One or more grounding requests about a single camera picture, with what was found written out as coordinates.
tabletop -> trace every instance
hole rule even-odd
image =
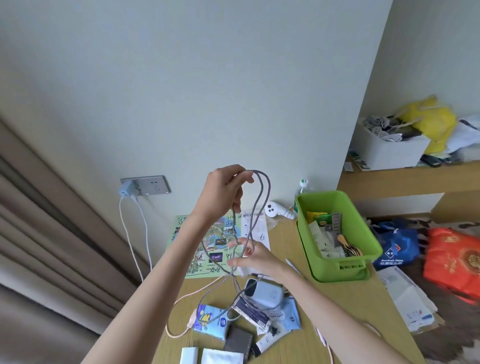
[[[388,343],[406,356],[412,363],[425,364],[425,360],[412,335],[371,264],[369,269],[372,276],[367,281],[319,283],[310,273],[295,221],[283,217],[277,217],[276,219],[278,219],[278,224],[268,232],[268,236],[271,250],[278,258],[282,260],[287,258],[319,291],[330,297],[358,320],[367,322],[376,328]],[[181,287],[179,297],[200,289],[212,280],[214,278],[186,279]],[[239,277],[239,283],[240,286],[244,286],[246,279]],[[173,335],[180,334],[185,330],[190,315],[198,305],[198,301],[204,292],[184,298],[173,307],[168,321],[168,328]],[[229,279],[218,287],[214,285],[213,290],[205,297],[203,303],[225,308],[232,303],[234,297],[235,289],[231,279]],[[258,358],[254,359],[251,356],[250,361],[254,360],[256,364],[330,363],[328,351],[317,336],[311,321],[299,305],[297,305],[297,308],[300,314],[302,330],[292,331]],[[243,318],[240,318],[233,324],[251,333],[256,332],[253,325]],[[181,349],[187,346],[200,348],[200,362],[201,348],[221,350],[223,345],[223,341],[196,332],[193,329],[179,339],[171,339],[164,332],[153,363],[177,364],[180,362]],[[335,363],[340,363],[336,356]]]

green plastic basket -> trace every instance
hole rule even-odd
[[[295,201],[298,206],[298,230],[313,277],[325,283],[368,279],[370,272],[366,262],[377,259],[382,254],[382,247],[347,194],[341,191],[300,194]],[[323,258],[308,227],[307,211],[341,212],[343,235],[350,244],[360,248],[364,255]]]

black wallet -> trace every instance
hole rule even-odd
[[[253,334],[231,325],[223,350],[226,352],[241,352],[243,354],[243,362],[246,363],[250,355],[252,341]]]

red bag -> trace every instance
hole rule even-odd
[[[480,300],[480,239],[436,228],[428,241],[423,276],[461,298]]]

curtain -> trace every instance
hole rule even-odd
[[[80,362],[139,280],[125,241],[0,121],[0,362]]]

